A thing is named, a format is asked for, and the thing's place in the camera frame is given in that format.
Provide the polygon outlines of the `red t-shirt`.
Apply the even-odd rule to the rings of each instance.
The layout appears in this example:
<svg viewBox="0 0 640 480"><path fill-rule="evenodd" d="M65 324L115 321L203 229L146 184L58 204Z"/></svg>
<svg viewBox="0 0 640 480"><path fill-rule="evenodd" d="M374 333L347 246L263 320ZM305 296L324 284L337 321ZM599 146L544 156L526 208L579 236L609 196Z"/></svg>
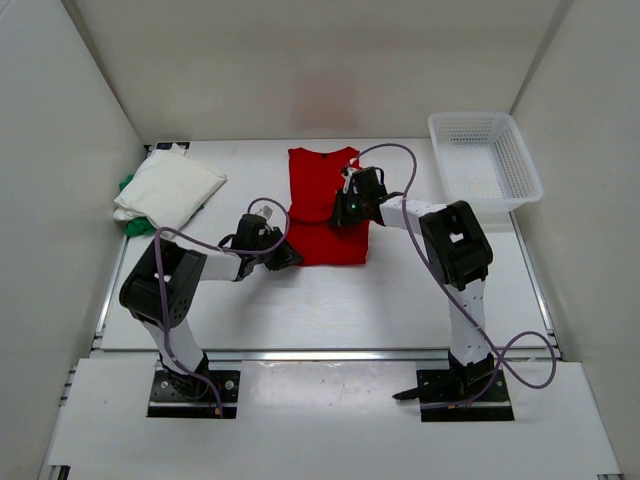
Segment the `red t-shirt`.
<svg viewBox="0 0 640 480"><path fill-rule="evenodd" d="M289 151L291 206L287 241L302 255L303 267L366 263L367 222L348 228L329 227L336 192L344 186L341 169L358 154L351 146L329 153L302 147Z"/></svg>

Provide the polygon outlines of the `white t-shirt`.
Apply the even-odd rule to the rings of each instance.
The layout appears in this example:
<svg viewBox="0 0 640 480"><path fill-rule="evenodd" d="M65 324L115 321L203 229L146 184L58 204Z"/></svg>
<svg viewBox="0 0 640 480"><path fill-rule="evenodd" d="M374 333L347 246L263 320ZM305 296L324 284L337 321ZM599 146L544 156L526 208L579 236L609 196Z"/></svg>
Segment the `white t-shirt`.
<svg viewBox="0 0 640 480"><path fill-rule="evenodd" d="M227 182L226 175L180 149L154 150L133 174L153 188L149 217L157 229L184 227Z"/></svg>

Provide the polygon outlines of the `green t-shirt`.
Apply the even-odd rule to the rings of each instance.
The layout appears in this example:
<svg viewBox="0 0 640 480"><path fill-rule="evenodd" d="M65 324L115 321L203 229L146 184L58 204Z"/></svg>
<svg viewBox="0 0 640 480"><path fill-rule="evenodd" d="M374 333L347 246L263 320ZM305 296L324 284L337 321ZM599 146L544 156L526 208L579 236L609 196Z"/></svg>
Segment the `green t-shirt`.
<svg viewBox="0 0 640 480"><path fill-rule="evenodd" d="M114 199L114 219L124 223L124 233L129 238L152 235L157 228L149 217L153 207L153 188L129 174L118 185Z"/></svg>

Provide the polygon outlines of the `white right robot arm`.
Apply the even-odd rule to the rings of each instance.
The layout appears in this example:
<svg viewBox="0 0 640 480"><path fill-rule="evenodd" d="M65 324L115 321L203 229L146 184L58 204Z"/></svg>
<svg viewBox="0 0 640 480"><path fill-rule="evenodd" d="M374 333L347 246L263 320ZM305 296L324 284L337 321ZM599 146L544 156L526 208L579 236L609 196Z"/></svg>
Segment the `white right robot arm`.
<svg viewBox="0 0 640 480"><path fill-rule="evenodd" d="M432 204L389 193L377 167L345 167L329 226L342 229L373 221L421 236L427 266L451 296L449 387L460 399L480 393L494 368L485 326L484 288L493 252L471 206L465 201Z"/></svg>

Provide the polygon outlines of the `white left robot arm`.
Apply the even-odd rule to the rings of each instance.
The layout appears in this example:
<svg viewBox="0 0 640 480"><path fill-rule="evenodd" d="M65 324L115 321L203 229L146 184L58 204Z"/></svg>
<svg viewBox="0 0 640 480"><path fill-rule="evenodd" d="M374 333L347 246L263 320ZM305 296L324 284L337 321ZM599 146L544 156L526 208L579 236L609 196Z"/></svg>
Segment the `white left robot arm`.
<svg viewBox="0 0 640 480"><path fill-rule="evenodd" d="M187 249L159 234L119 294L120 304L155 341L170 384L188 400L218 389L209 374L208 357L187 321L198 286L208 281L242 281L258 265L280 271L304 260L264 214L243 215L236 231L215 247L197 245L197 250Z"/></svg>

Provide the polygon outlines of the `white plastic laundry basket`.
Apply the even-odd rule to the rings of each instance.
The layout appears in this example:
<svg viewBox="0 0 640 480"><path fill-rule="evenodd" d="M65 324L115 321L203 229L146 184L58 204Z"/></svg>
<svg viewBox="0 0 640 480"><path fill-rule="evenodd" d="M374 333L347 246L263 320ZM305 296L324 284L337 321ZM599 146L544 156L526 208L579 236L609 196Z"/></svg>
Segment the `white plastic laundry basket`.
<svg viewBox="0 0 640 480"><path fill-rule="evenodd" d="M428 118L448 201L478 214L502 214L537 202L543 187L513 117L503 112L441 112Z"/></svg>

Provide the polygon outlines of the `dark table label sticker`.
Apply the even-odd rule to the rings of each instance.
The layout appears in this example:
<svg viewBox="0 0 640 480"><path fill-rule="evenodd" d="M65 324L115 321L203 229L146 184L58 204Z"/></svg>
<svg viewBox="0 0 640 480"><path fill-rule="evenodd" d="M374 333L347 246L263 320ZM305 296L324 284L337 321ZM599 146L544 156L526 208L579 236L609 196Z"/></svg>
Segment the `dark table label sticker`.
<svg viewBox="0 0 640 480"><path fill-rule="evenodd" d="M189 141L159 142L156 144L155 148L159 150L172 150L172 149L188 150L190 148L190 142Z"/></svg>

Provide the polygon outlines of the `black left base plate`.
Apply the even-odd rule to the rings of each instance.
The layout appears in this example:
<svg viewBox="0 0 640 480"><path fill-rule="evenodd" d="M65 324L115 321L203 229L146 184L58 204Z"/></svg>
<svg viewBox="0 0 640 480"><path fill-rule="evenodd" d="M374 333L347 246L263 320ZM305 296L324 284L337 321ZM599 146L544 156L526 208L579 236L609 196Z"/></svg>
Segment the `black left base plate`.
<svg viewBox="0 0 640 480"><path fill-rule="evenodd" d="M180 384L163 368L157 367L149 393L147 416L171 419L235 419L241 371L229 368L210 370L209 377L218 391L220 403L206 383L189 378L187 383Z"/></svg>

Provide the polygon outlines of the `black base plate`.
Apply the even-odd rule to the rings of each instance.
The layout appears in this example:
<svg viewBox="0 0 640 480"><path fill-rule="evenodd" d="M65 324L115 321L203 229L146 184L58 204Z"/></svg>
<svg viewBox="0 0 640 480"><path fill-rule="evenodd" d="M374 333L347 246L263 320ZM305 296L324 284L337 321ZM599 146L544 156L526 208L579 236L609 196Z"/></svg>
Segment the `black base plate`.
<svg viewBox="0 0 640 480"><path fill-rule="evenodd" d="M187 383L180 384L163 368L157 367L149 393L147 416L171 419L235 419L241 371L229 368L210 370L209 377L218 391L220 403L206 383L189 378Z"/></svg>
<svg viewBox="0 0 640 480"><path fill-rule="evenodd" d="M417 370L417 386L392 395L419 401L422 422L508 422L515 415L504 372L490 373L464 389L449 370Z"/></svg>

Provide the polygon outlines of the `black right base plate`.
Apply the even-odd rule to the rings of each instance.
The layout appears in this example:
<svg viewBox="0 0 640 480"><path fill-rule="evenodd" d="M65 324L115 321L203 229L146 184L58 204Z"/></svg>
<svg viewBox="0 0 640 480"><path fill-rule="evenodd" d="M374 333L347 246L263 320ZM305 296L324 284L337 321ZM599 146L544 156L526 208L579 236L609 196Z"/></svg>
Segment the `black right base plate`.
<svg viewBox="0 0 640 480"><path fill-rule="evenodd" d="M449 370L417 370L417 386L392 395L419 401L422 422L508 422L515 415L504 372L490 373L464 389Z"/></svg>

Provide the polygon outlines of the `aluminium rail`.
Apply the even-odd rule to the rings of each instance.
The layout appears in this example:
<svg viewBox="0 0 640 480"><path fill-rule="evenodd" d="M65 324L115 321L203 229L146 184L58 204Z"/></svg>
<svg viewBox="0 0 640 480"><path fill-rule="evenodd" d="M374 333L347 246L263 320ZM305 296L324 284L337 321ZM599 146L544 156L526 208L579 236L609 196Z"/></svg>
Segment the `aluminium rail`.
<svg viewBox="0 0 640 480"><path fill-rule="evenodd" d="M207 350L212 361L447 361L447 349L356 349L356 350Z"/></svg>

